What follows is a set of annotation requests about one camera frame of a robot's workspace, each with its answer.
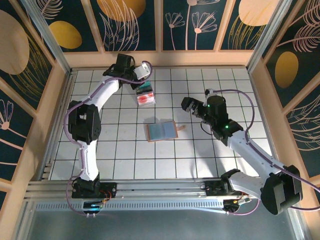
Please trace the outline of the black logo card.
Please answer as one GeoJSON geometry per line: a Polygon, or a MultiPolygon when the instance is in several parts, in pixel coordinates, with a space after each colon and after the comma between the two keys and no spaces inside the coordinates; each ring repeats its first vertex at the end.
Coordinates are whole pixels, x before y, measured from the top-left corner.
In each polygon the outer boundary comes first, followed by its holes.
{"type": "Polygon", "coordinates": [[[136,89],[136,94],[137,95],[145,95],[145,94],[149,94],[153,92],[152,87],[148,86],[148,87],[139,87],[136,89]]]}

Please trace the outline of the orange circle leaf art panel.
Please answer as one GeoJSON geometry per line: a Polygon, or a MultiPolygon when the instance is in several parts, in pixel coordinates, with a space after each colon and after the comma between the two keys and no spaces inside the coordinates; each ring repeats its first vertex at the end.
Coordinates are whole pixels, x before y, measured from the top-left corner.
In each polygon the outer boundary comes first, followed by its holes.
{"type": "Polygon", "coordinates": [[[90,0],[105,52],[156,50],[155,0],[90,0]]]}

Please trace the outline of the white red circles card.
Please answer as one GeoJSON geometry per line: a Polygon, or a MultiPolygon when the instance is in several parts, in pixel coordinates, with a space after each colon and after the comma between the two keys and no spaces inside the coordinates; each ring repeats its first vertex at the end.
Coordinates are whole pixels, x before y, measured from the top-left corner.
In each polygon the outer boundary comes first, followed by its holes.
{"type": "Polygon", "coordinates": [[[154,93],[150,92],[150,93],[138,95],[137,102],[139,105],[154,103],[155,102],[154,93]]]}

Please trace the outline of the aluminium side rail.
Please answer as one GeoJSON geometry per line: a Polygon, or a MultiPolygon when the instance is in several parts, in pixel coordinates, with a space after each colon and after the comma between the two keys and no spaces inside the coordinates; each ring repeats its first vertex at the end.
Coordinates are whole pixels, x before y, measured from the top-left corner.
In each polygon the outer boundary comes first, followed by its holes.
{"type": "Polygon", "coordinates": [[[281,120],[280,101],[268,72],[263,69],[254,69],[249,73],[253,86],[253,91],[257,100],[258,108],[262,116],[262,122],[266,129],[266,136],[269,140],[272,156],[280,162],[278,166],[284,164],[281,159],[281,151],[277,149],[279,146],[278,126],[281,120]]]}
{"type": "Polygon", "coordinates": [[[63,76],[61,87],[56,94],[57,99],[55,105],[51,107],[52,117],[45,139],[44,152],[38,163],[35,174],[32,177],[34,181],[41,181],[45,175],[45,168],[48,166],[51,167],[56,159],[62,136],[64,115],[67,112],[69,100],[71,99],[75,75],[76,74],[72,71],[66,73],[63,76]]]}

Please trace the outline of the aluminium frame post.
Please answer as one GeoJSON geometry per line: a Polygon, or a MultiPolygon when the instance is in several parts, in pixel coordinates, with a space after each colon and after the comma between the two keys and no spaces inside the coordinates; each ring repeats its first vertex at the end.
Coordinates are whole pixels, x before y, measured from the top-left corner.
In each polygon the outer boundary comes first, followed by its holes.
{"type": "Polygon", "coordinates": [[[47,22],[45,21],[38,7],[36,6],[36,0],[21,0],[21,3],[25,7],[26,11],[29,13],[31,19],[33,20],[39,32],[42,34],[44,41],[47,43],[49,49],[55,56],[55,59],[60,64],[63,71],[68,76],[70,76],[71,67],[68,64],[62,49],[60,48],[52,32],[50,31],[47,22]]]}
{"type": "Polygon", "coordinates": [[[268,44],[271,42],[272,38],[276,35],[276,31],[280,28],[285,15],[288,13],[291,6],[294,6],[298,0],[279,0],[278,4],[273,11],[269,22],[262,31],[261,36],[254,48],[252,56],[246,66],[247,73],[250,75],[251,72],[256,67],[260,58],[262,57],[264,51],[266,50],[268,44]]]}

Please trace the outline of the two flowers wall art panel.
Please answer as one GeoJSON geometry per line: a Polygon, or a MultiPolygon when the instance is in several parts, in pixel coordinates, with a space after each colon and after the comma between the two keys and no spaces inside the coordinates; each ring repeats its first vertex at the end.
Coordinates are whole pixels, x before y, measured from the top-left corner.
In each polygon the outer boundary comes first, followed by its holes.
{"type": "Polygon", "coordinates": [[[213,50],[227,0],[163,0],[163,51],[213,50]]]}

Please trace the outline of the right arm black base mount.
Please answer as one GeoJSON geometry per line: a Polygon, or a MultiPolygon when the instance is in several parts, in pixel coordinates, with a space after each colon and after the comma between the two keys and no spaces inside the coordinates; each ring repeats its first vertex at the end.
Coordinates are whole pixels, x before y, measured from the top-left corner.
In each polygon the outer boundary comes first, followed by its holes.
{"type": "Polygon", "coordinates": [[[232,192],[230,184],[222,179],[205,181],[204,190],[207,197],[227,196],[232,192]]]}

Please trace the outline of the blue plastic card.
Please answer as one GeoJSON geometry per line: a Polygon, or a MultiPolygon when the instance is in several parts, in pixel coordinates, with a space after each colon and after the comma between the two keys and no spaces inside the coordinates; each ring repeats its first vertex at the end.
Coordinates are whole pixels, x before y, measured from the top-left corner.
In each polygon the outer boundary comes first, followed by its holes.
{"type": "Polygon", "coordinates": [[[163,123],[163,137],[165,139],[175,139],[178,136],[176,124],[174,121],[163,123]]]}
{"type": "Polygon", "coordinates": [[[158,141],[164,136],[164,130],[161,124],[149,124],[148,136],[150,141],[158,141]]]}

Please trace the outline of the yellow oval wall art panel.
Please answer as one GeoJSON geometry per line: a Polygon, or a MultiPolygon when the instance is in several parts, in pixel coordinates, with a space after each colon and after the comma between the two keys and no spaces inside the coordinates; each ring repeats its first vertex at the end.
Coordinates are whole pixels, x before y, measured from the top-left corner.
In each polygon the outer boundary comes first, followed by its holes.
{"type": "Polygon", "coordinates": [[[64,53],[98,50],[81,0],[35,0],[35,4],[64,53]]]}
{"type": "Polygon", "coordinates": [[[283,108],[320,72],[320,0],[304,0],[266,67],[283,108]]]}

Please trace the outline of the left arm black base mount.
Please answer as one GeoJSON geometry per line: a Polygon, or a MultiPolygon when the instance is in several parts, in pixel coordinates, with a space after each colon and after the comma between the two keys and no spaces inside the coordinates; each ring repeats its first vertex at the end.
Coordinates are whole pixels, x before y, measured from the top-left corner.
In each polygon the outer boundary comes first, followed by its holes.
{"type": "Polygon", "coordinates": [[[117,193],[115,182],[76,182],[72,188],[72,199],[110,199],[117,193]]]}

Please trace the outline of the pink leaf wall art panel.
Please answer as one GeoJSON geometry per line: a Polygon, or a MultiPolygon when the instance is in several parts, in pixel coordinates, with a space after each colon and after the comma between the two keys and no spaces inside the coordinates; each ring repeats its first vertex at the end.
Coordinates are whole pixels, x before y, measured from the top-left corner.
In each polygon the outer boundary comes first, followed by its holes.
{"type": "Polygon", "coordinates": [[[320,83],[289,103],[285,117],[307,175],[320,175],[320,83]]]}

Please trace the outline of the long aluminium base rail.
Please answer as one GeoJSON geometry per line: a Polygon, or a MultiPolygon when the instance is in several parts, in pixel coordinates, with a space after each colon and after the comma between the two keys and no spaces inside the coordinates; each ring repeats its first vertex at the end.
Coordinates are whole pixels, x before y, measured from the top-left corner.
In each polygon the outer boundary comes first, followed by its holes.
{"type": "MultiPolygon", "coordinates": [[[[73,185],[78,180],[42,180],[31,181],[24,195],[25,199],[62,199],[72,197],[73,185]]],[[[237,172],[230,178],[196,178],[196,179],[151,179],[151,180],[100,180],[99,183],[116,183],[114,199],[157,200],[157,199],[191,199],[235,198],[245,193],[259,199],[265,186],[259,177],[251,177],[237,172]],[[206,196],[205,181],[225,180],[232,192],[225,196],[206,196]]]]}

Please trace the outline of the small controller board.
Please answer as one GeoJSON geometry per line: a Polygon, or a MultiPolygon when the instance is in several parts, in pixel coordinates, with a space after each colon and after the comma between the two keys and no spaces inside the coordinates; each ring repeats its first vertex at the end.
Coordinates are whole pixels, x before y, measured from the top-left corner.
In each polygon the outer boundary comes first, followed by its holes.
{"type": "Polygon", "coordinates": [[[229,214],[235,214],[241,205],[251,202],[248,197],[241,199],[225,199],[223,200],[223,210],[229,214]]]}
{"type": "Polygon", "coordinates": [[[82,211],[85,214],[98,214],[106,205],[104,200],[89,200],[82,204],[82,211]]]}

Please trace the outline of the grey metal plate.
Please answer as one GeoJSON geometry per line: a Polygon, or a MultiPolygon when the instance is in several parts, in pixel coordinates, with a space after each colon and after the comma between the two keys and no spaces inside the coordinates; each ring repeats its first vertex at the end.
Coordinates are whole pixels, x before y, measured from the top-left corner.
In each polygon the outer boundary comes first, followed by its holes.
{"type": "Polygon", "coordinates": [[[204,210],[116,210],[85,217],[64,202],[21,208],[13,240],[313,240],[301,216],[259,206],[239,216],[204,210]]]}

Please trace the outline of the peach circle wall art panel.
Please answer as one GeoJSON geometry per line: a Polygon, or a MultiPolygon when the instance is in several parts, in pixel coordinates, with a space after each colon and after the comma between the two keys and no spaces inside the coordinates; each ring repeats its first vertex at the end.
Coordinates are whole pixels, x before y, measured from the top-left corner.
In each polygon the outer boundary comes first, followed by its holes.
{"type": "Polygon", "coordinates": [[[254,50],[280,0],[235,0],[220,49],[254,50]]]}
{"type": "Polygon", "coordinates": [[[9,0],[0,0],[0,78],[37,109],[52,64],[9,0]]]}

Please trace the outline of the clear box with red item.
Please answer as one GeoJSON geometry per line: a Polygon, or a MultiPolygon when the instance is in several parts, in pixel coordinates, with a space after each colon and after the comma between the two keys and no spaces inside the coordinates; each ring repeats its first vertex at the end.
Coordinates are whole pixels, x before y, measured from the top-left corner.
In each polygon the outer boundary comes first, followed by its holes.
{"type": "Polygon", "coordinates": [[[154,102],[152,102],[152,103],[147,103],[147,104],[143,104],[143,105],[139,105],[138,103],[137,103],[137,104],[138,104],[138,106],[139,106],[139,107],[141,107],[141,106],[146,106],[146,105],[154,104],[155,102],[156,102],[156,98],[155,98],[155,101],[154,101],[154,102]]]}

